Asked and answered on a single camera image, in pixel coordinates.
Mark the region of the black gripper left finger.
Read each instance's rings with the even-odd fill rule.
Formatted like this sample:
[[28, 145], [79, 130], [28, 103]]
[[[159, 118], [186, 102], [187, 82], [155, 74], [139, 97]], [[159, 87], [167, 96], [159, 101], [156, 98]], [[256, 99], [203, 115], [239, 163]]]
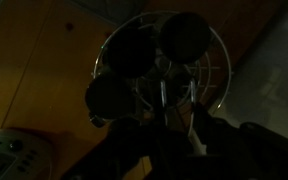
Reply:
[[141, 158], [153, 159], [152, 171], [143, 180], [162, 180], [167, 166], [161, 139], [168, 129], [160, 123], [140, 125], [132, 118], [116, 120], [107, 136], [70, 167], [60, 180], [122, 180]]

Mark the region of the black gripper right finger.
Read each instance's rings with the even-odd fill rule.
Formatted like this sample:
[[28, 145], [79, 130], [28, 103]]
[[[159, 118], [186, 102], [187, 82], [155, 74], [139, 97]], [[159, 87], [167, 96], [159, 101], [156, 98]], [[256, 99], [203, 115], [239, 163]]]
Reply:
[[288, 138], [254, 122], [238, 128], [192, 106], [193, 129], [208, 155], [217, 155], [233, 180], [288, 180]]

